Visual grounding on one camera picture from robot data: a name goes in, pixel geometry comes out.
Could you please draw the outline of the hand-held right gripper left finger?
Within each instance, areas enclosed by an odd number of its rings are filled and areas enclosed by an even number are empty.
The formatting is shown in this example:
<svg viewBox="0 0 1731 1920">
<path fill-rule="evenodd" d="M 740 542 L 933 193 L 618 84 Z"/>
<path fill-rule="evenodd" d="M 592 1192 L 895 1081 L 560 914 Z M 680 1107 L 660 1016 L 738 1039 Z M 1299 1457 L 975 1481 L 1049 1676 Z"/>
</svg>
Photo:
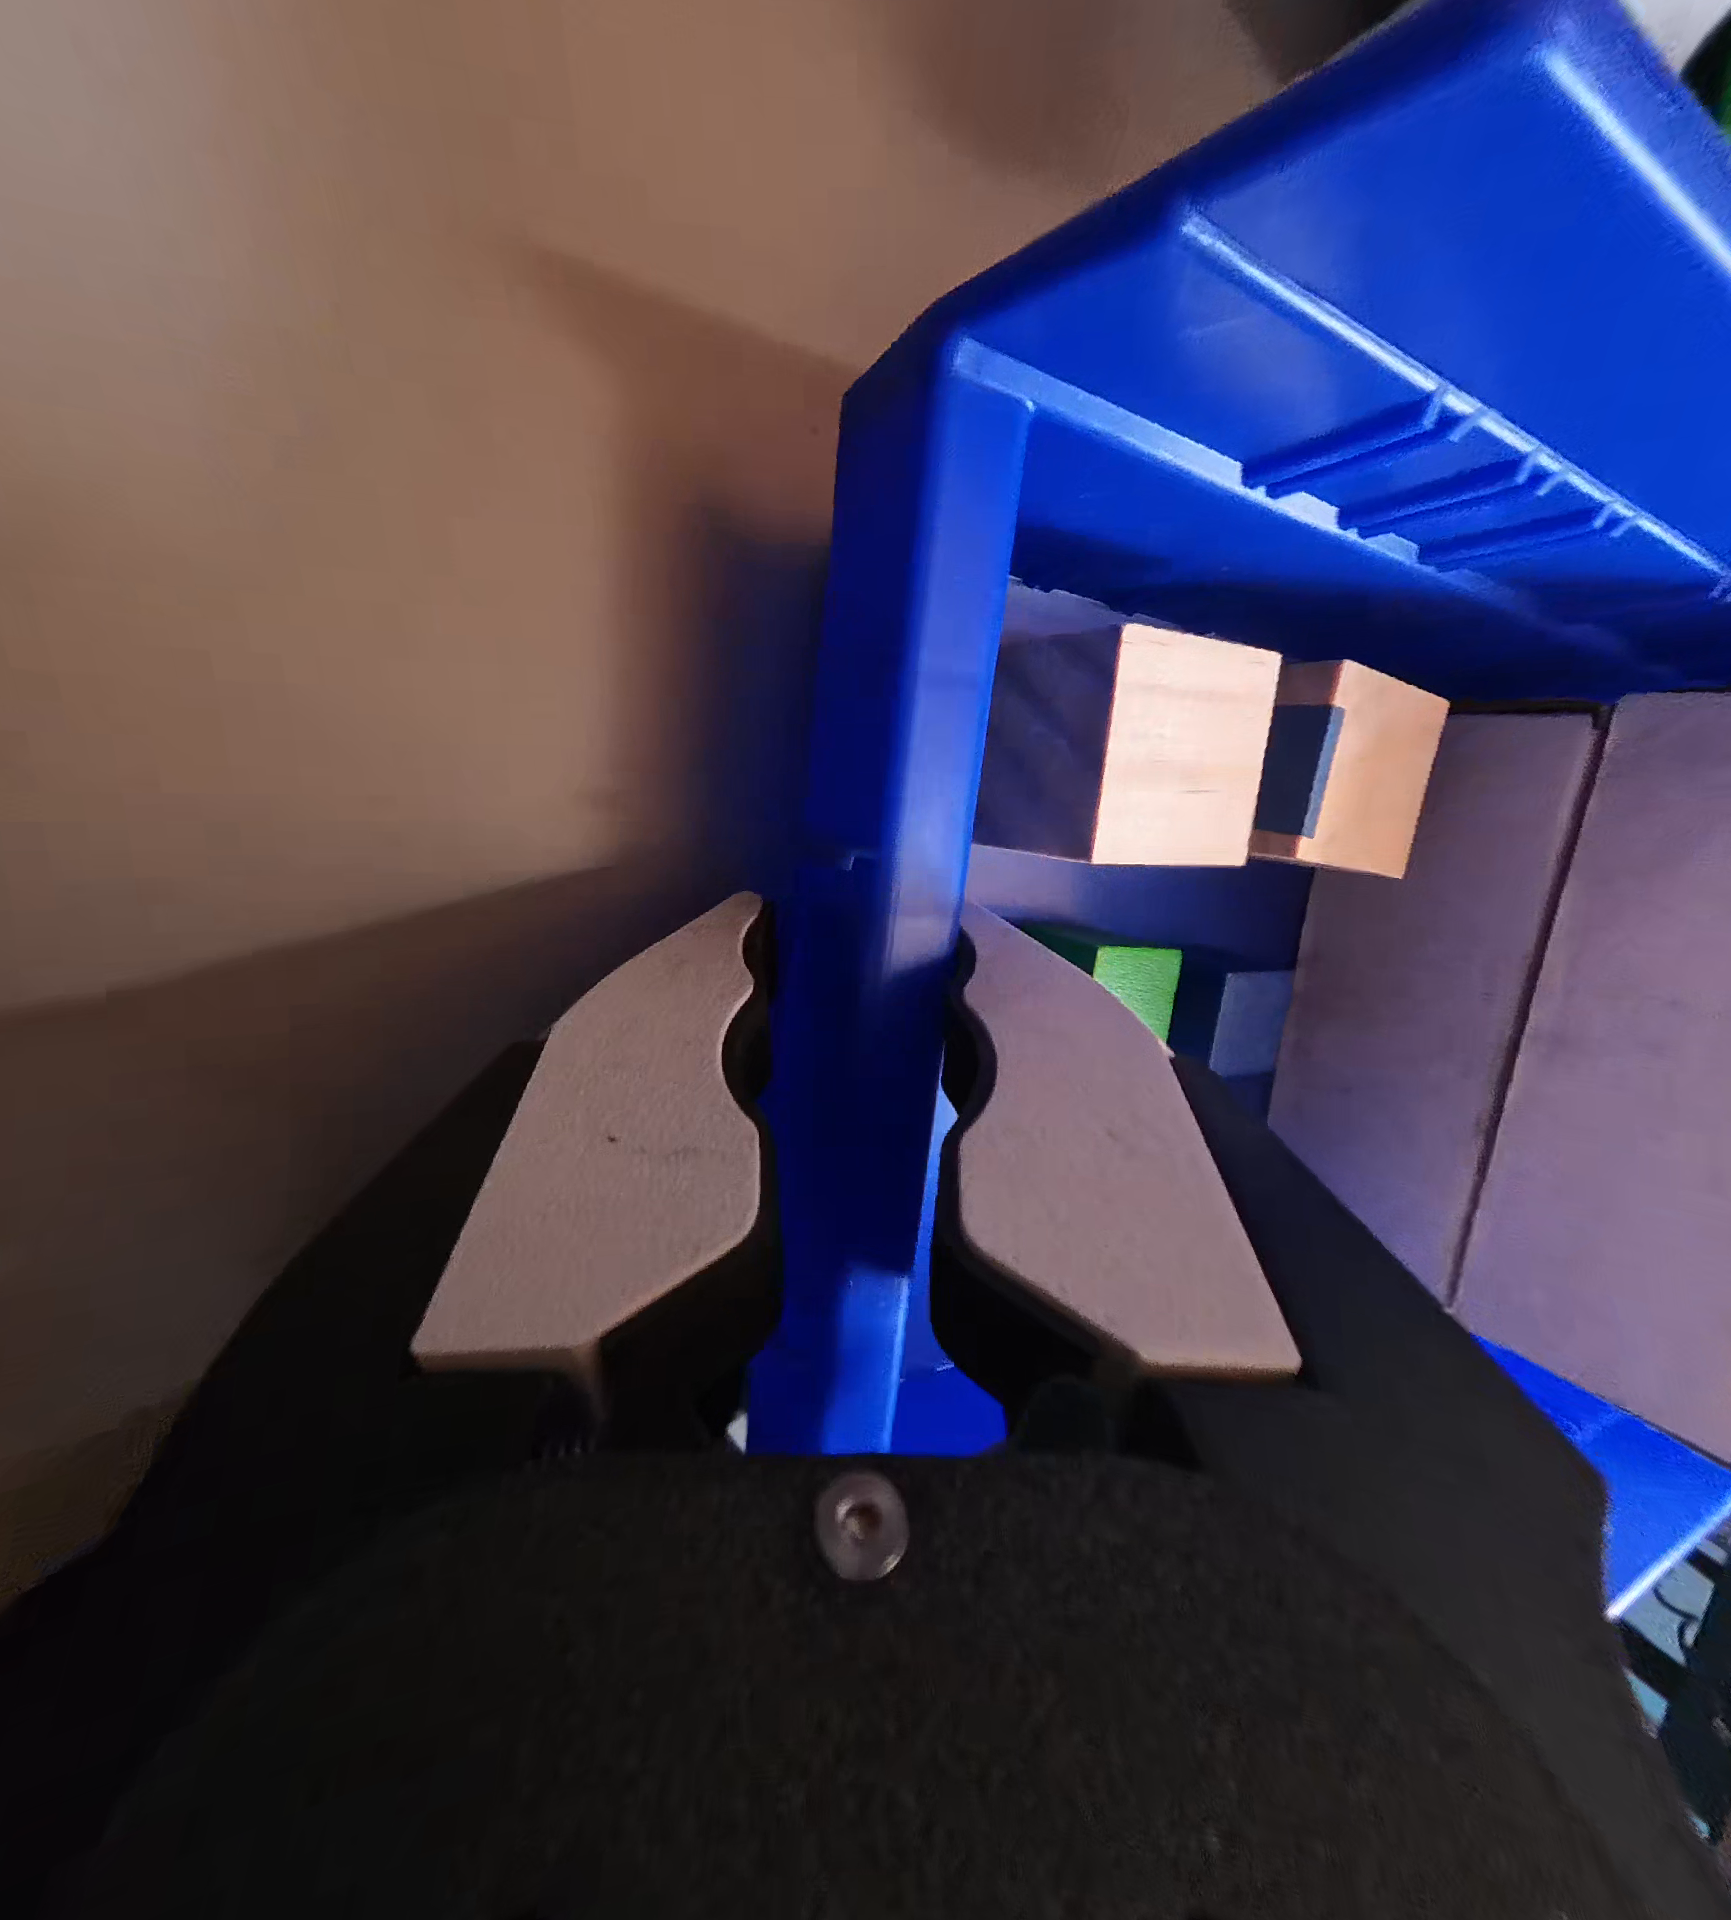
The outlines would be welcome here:
<svg viewBox="0 0 1731 1920">
<path fill-rule="evenodd" d="M 412 1338 L 424 1374 L 566 1381 L 596 1421 L 722 1421 L 778 1327 L 772 913 L 738 893 L 548 1032 Z"/>
</svg>

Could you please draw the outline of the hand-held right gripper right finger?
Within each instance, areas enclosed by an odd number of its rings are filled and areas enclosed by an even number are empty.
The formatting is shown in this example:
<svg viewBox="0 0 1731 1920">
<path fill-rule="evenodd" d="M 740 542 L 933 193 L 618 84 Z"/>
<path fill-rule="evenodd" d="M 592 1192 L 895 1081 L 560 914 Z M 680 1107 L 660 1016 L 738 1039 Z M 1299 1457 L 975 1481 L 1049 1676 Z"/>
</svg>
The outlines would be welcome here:
<svg viewBox="0 0 1731 1920">
<path fill-rule="evenodd" d="M 1171 1054 L 1117 996 L 969 904 L 945 1066 L 931 1327 L 967 1378 L 1299 1373 Z"/>
</svg>

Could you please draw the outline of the blue plastic bin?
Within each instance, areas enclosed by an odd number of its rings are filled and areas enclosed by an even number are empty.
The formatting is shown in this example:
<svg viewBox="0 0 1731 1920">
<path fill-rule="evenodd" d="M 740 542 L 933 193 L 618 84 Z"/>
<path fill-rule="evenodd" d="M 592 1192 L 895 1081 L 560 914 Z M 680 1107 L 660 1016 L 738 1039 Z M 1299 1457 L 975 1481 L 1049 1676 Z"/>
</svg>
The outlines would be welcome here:
<svg viewBox="0 0 1731 1920">
<path fill-rule="evenodd" d="M 1005 639 L 1127 620 L 1351 661 L 1475 712 L 1731 693 L 1731 145 L 1617 5 L 1415 5 L 975 277 L 843 398 L 801 850 L 766 1117 L 784 1306 L 754 1453 L 1021 1436 L 1073 1378 L 1237 1419 L 1339 1495 L 1371 1463 L 1345 1338 L 1411 1395 L 1347 1524 L 1505 1540 L 1559 1502 L 1621 1612 L 1731 1466 L 1469 1332 L 1207 1051 L 1233 970 L 1295 975 L 1313 880 L 973 842 Z M 1285 1381 L 983 1389 L 931 1327 L 961 914 L 1177 949 L 1167 1053 L 1283 1312 Z"/>
</svg>

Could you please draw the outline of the large white cardboard box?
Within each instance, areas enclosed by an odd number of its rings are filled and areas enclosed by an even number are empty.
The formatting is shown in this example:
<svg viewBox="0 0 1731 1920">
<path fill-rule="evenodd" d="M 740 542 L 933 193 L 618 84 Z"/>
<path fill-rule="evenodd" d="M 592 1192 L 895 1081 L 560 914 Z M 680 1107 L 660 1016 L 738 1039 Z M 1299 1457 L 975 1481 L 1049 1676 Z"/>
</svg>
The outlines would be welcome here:
<svg viewBox="0 0 1731 1920">
<path fill-rule="evenodd" d="M 1267 1122 L 1473 1335 L 1731 1468 L 1731 690 L 1455 714 Z"/>
</svg>

